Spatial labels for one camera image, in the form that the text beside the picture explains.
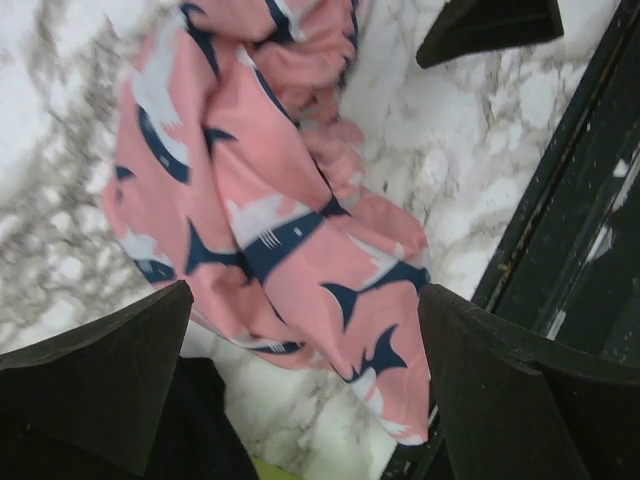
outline pink cloth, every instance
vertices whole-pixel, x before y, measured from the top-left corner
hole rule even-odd
[[[427,240],[360,184],[362,134],[337,117],[366,8],[182,4],[124,85],[104,202],[154,287],[188,282],[194,321],[280,367],[335,370],[399,442],[420,444]]]

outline shark tail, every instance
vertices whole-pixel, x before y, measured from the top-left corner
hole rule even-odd
[[[338,302],[338,305],[340,305],[340,309],[342,310],[342,328],[346,330],[349,322],[351,322],[359,293],[344,285],[338,285],[337,283],[323,283],[321,286],[331,293],[336,299],[336,302]]]

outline towel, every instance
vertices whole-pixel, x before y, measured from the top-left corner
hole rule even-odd
[[[145,40],[122,90],[104,209],[192,320],[288,369],[335,371],[400,443],[427,439],[421,225],[362,185],[338,115],[362,0],[199,0]]]

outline marble countertop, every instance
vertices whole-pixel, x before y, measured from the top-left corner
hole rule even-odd
[[[0,2],[0,351],[149,293],[100,208],[119,81],[173,0]],[[342,100],[367,184],[429,235],[434,279],[470,297],[618,0],[559,0],[565,38],[426,71],[414,55],[444,0],[377,0]],[[395,442],[327,372],[287,372],[192,325],[249,451],[307,480],[379,478]]]

